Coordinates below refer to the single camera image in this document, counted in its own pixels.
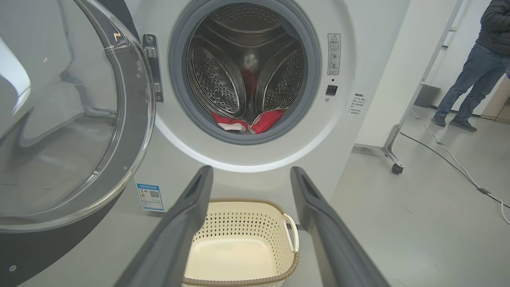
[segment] black jacket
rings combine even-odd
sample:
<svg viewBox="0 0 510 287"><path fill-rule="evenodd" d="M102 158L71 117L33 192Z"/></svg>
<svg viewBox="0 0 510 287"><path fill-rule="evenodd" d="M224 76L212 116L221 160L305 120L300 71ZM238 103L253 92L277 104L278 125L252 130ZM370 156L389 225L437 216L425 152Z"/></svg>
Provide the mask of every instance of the black jacket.
<svg viewBox="0 0 510 287"><path fill-rule="evenodd" d="M510 56L510 0L492 0L481 17L477 43Z"/></svg>

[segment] basket rim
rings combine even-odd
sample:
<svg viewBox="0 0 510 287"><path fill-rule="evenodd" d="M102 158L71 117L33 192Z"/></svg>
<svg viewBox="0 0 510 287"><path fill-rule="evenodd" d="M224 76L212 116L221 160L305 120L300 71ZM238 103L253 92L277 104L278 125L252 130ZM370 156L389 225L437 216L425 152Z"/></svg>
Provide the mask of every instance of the basket rim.
<svg viewBox="0 0 510 287"><path fill-rule="evenodd" d="M215 198L211 199L209 203L219 203L219 202L250 202L250 203L263 203L268 204L276 208L282 215L285 211L276 203L265 200L265 199L255 199L255 198ZM252 286L252 285L263 285L279 282L289 278L294 271L296 271L297 264L299 263L299 252L294 252L294 261L289 269L280 275L275 275L266 278L260 279L250 279L250 280L235 280L235 281L215 281L215 280L200 280L200 279L191 279L188 277L184 277L183 284L186 285L194 285L194 286L207 286L207 287L228 287L228 286Z"/></svg>

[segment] jeans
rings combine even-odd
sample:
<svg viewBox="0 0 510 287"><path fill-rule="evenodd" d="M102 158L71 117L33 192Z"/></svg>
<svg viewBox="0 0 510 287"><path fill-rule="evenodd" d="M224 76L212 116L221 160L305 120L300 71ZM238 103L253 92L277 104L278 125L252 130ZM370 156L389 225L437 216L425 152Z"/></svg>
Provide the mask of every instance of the jeans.
<svg viewBox="0 0 510 287"><path fill-rule="evenodd" d="M475 44L462 73L444 96L435 116L446 117L461 94L473 86L453 119L458 123L467 122L473 115L473 110L492 91L509 64L510 57L498 54L478 43Z"/></svg>

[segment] dark sneaker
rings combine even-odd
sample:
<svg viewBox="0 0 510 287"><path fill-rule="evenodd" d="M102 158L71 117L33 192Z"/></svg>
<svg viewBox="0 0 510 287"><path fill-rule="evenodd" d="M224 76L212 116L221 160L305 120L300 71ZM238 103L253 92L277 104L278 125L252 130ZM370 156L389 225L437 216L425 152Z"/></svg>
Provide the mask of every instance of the dark sneaker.
<svg viewBox="0 0 510 287"><path fill-rule="evenodd" d="M446 127L445 118L442 116L434 116L432 122L438 126Z"/></svg>
<svg viewBox="0 0 510 287"><path fill-rule="evenodd" d="M453 126L459 127L461 129L465 129L465 130L470 131L470 132L476 132L476 128L473 128L469 124L468 121L465 121L465 122L462 122L462 123L451 121L450 124L453 125Z"/></svg>

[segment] laundry basket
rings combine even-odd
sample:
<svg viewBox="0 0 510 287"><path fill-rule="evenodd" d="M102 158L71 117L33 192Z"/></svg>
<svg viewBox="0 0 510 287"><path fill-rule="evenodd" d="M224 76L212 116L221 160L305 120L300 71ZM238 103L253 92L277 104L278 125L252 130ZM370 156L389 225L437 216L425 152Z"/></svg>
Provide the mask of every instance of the laundry basket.
<svg viewBox="0 0 510 287"><path fill-rule="evenodd" d="M183 286L279 287L296 270L298 249L296 225L278 205L212 200L203 227L193 237Z"/></svg>

